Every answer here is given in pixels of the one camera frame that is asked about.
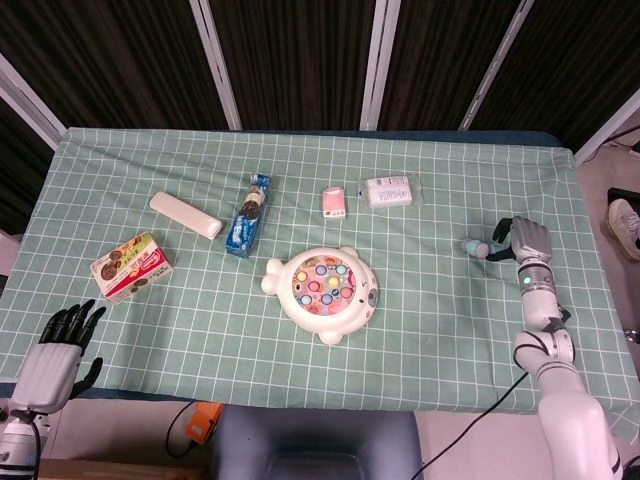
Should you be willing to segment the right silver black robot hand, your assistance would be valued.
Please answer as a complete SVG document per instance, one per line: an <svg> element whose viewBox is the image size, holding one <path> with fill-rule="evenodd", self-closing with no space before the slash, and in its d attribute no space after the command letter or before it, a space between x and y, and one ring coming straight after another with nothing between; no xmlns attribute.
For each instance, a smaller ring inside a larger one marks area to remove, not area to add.
<svg viewBox="0 0 640 480"><path fill-rule="evenodd" d="M492 240L502 244L507 238L510 238L509 246L490 253L486 257L488 261L515 260L522 264L528 260L535 260L550 263L551 237L543 225L520 216L502 218L494 229Z"/></svg>

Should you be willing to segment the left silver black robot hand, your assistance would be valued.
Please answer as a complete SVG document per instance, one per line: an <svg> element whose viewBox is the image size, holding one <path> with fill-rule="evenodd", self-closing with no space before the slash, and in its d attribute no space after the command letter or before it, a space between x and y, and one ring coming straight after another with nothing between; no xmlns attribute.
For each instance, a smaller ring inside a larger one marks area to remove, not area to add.
<svg viewBox="0 0 640 480"><path fill-rule="evenodd" d="M95 358L88 373L77 378L84 354L105 307L93 299L56 312L25 357L9 401L12 411L49 415L91 388L103 359Z"/></svg>

